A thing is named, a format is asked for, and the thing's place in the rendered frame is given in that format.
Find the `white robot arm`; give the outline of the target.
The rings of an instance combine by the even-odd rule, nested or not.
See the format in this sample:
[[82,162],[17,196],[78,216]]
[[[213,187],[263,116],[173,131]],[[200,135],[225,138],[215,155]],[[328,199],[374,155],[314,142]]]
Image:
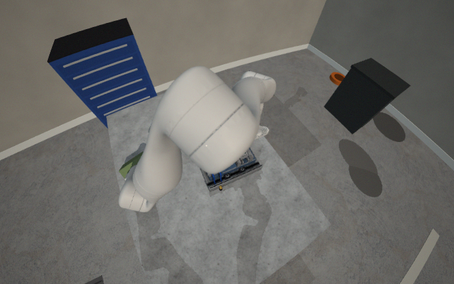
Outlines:
[[275,91],[273,78],[252,71],[232,89],[205,66],[184,71],[157,106],[144,152],[120,191],[120,207],[148,212],[173,190],[182,177],[181,150],[209,174],[233,165],[268,134],[259,124],[263,103]]

